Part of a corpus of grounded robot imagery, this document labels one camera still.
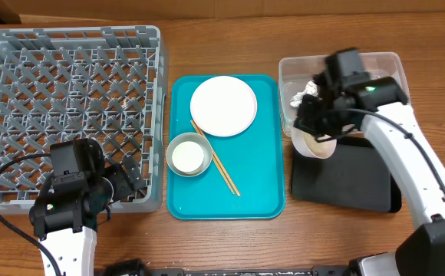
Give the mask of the white paper cup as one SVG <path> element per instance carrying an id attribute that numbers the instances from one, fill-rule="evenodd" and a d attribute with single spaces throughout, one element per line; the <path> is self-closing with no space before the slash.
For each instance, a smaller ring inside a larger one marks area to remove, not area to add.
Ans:
<path id="1" fill-rule="evenodd" d="M 182 173 L 194 174 L 203 164 L 203 160 L 203 148 L 198 143 L 182 142 L 173 150 L 173 165 Z"/>

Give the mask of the small pink bowl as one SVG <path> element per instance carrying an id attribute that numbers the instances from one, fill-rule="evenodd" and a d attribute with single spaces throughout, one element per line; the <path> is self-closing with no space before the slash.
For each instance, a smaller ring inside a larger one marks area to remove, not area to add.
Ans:
<path id="1" fill-rule="evenodd" d="M 308 158 L 327 159 L 332 156 L 337 146 L 336 140 L 319 143 L 312 135 L 296 128 L 292 128 L 291 138 L 295 150 Z"/>

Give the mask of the white napkin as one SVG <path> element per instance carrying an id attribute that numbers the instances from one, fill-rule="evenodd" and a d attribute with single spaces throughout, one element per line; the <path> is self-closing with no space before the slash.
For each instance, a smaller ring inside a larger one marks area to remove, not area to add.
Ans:
<path id="1" fill-rule="evenodd" d="M 306 84 L 305 89 L 303 91 L 298 92 L 296 95 L 291 97 L 290 106 L 294 107 L 294 108 L 298 108 L 299 105 L 302 103 L 303 97 L 306 95 L 318 97 L 318 87 L 313 80 L 310 80 Z"/>

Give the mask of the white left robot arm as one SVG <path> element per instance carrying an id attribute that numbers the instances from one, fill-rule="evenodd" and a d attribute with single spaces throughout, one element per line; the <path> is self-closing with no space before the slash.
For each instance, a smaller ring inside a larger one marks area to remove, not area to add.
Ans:
<path id="1" fill-rule="evenodd" d="M 34 235 L 50 257 L 42 255 L 46 275 L 92 275 L 97 245 L 97 215 L 144 187 L 139 163 L 124 156 L 106 165 L 99 142 L 71 140 L 50 147 L 52 174 L 29 217 Z"/>

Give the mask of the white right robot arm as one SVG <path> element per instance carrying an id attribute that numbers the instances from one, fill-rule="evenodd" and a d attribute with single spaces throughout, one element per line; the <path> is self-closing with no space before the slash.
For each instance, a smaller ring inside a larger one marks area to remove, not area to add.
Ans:
<path id="1" fill-rule="evenodd" d="M 378 151 L 410 208 L 411 234 L 394 252 L 350 261 L 349 275 L 445 275 L 445 167 L 423 135 L 408 96 L 392 77 L 374 79 L 356 48 L 325 58 L 293 127 L 311 147 L 358 130 Z"/>

